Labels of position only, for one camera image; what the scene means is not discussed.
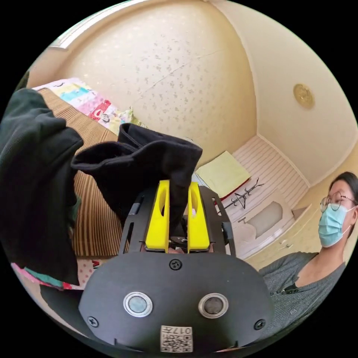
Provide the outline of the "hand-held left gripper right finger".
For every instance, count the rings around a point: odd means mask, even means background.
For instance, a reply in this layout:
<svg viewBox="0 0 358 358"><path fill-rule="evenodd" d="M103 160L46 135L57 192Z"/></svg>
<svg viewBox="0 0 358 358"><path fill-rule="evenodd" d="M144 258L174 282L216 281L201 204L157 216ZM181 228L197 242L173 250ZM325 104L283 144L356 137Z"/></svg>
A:
<svg viewBox="0 0 358 358"><path fill-rule="evenodd" d="M199 185L191 182L188 190L187 247L189 251L207 251L210 239Z"/></svg>

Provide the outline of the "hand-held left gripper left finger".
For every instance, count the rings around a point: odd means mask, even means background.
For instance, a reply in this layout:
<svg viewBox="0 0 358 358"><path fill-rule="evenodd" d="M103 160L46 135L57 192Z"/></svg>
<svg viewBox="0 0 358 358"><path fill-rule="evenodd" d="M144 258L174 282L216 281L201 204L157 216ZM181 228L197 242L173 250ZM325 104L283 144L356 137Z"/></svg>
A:
<svg viewBox="0 0 358 358"><path fill-rule="evenodd" d="M169 248L169 188L169 180L159 182L145 239L148 250L168 250Z"/></svg>

